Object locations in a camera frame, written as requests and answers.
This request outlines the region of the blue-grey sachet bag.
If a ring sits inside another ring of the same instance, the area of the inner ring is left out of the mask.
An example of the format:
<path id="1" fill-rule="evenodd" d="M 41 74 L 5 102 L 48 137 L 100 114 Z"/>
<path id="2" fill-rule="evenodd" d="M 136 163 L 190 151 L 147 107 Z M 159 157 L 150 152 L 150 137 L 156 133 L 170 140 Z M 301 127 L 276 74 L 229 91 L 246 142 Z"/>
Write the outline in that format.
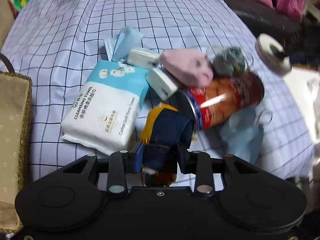
<path id="1" fill-rule="evenodd" d="M 238 76 L 253 66 L 253 56 L 240 47 L 210 46 L 205 53 L 215 75 L 220 77 Z"/>

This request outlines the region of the blue face mask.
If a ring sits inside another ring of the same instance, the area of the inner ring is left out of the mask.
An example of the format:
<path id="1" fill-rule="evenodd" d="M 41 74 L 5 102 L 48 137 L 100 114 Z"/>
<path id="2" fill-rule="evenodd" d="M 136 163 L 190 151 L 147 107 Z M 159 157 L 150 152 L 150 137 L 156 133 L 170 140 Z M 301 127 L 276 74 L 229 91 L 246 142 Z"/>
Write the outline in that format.
<path id="1" fill-rule="evenodd" d="M 113 62 L 125 60 L 130 50 L 135 48 L 143 37 L 140 31 L 132 27 L 123 27 L 119 34 L 104 40 L 108 60 Z"/>

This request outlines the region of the white tape roll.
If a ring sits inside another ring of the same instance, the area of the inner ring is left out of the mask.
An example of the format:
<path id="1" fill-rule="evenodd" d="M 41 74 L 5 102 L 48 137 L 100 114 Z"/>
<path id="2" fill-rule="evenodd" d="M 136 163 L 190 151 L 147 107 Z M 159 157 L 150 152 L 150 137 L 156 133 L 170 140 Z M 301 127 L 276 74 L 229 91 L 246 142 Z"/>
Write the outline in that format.
<path id="1" fill-rule="evenodd" d="M 290 59 L 285 55 L 283 46 L 270 35 L 260 34 L 255 49 L 260 59 L 275 74 L 284 76 L 291 72 Z"/>

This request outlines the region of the blue checked bed sheet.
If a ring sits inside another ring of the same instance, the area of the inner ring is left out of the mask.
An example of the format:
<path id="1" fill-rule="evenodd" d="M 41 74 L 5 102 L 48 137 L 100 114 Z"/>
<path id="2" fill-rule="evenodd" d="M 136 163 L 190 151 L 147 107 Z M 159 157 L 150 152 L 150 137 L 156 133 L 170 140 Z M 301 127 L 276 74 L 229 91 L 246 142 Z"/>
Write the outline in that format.
<path id="1" fill-rule="evenodd" d="M 255 36 L 223 0 L 31 0 L 1 50 L 33 82 L 31 180 L 89 153 L 63 140 L 60 124 L 94 66 L 106 59 L 104 40 L 126 25 L 141 31 L 142 46 L 158 53 L 214 44 L 250 53 L 265 87 L 260 108 L 273 114 L 257 165 L 283 179 L 309 174 L 315 146 L 294 97 L 261 61 Z"/>

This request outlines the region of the light blue mask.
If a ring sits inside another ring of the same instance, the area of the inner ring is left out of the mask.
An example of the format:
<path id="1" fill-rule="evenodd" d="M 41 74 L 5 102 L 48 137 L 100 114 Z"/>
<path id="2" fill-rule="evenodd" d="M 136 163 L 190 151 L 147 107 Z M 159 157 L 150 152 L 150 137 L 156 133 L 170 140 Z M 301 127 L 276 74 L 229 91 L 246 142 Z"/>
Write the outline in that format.
<path id="1" fill-rule="evenodd" d="M 257 112 L 252 107 L 232 114 L 220 130 L 220 137 L 226 145 L 225 153 L 255 164 L 262 149 L 264 127 L 272 118 L 269 109 Z"/>

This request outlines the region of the pink fabric pouch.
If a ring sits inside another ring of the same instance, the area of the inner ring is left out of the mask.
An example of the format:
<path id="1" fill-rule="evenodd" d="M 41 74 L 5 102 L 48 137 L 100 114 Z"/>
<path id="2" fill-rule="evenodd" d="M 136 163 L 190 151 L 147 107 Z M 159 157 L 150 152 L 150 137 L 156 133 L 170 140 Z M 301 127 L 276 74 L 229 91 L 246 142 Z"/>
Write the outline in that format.
<path id="1" fill-rule="evenodd" d="M 164 50 L 159 58 L 162 66 L 187 87 L 206 87 L 213 79 L 212 65 L 200 50 Z"/>

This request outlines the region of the red biscuit tin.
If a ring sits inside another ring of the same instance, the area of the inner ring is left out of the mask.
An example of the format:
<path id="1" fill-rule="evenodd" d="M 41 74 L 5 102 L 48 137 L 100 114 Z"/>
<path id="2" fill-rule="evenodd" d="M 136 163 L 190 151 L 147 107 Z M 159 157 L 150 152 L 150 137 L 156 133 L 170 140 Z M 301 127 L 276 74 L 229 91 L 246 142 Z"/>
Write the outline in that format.
<path id="1" fill-rule="evenodd" d="M 204 88 L 187 88 L 177 93 L 177 108 L 195 121 L 202 131 L 226 121 L 235 112 L 255 107 L 265 94 L 261 79 L 253 72 L 219 77 Z"/>

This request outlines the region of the cleansing towel pack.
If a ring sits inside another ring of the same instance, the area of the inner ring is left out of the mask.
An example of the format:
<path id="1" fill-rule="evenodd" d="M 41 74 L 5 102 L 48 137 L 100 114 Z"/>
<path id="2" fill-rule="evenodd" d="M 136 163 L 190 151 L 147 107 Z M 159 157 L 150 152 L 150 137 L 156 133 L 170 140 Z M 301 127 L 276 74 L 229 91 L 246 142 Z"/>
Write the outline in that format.
<path id="1" fill-rule="evenodd" d="M 62 138 L 106 155 L 127 148 L 149 89 L 147 73 L 100 60 L 61 122 Z"/>

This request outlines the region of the small white tissue pack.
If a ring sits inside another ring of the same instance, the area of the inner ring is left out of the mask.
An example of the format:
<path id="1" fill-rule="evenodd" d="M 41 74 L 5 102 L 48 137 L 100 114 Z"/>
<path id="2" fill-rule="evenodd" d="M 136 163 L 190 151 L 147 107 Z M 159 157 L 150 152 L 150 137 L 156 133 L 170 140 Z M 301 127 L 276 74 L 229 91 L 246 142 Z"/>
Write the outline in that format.
<path id="1" fill-rule="evenodd" d="M 159 57 L 159 54 L 148 49 L 131 49 L 127 57 L 127 63 L 135 67 L 151 69 L 159 65 Z"/>

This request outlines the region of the woven fabric-lined basket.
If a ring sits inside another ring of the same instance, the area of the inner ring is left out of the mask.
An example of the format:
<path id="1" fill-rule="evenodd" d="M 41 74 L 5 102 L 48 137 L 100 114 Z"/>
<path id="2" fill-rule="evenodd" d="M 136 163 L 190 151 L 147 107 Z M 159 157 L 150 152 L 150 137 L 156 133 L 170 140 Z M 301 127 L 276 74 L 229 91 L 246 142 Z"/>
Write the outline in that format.
<path id="1" fill-rule="evenodd" d="M 3 54 L 1 61 L 7 68 L 1 72 L 1 232 L 15 233 L 22 227 L 15 198 L 28 180 L 32 80 Z"/>

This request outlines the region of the navy and orange cloth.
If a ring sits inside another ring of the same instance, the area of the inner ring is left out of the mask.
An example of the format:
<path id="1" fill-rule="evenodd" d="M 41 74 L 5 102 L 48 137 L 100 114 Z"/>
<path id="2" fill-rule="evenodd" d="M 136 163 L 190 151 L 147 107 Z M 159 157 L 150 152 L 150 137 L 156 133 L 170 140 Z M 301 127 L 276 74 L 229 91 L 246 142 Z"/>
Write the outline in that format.
<path id="1" fill-rule="evenodd" d="M 176 181 L 180 157 L 173 147 L 190 147 L 194 125 L 194 120 L 166 103 L 148 113 L 139 137 L 144 144 L 142 164 L 148 170 L 146 186 L 168 187 Z"/>

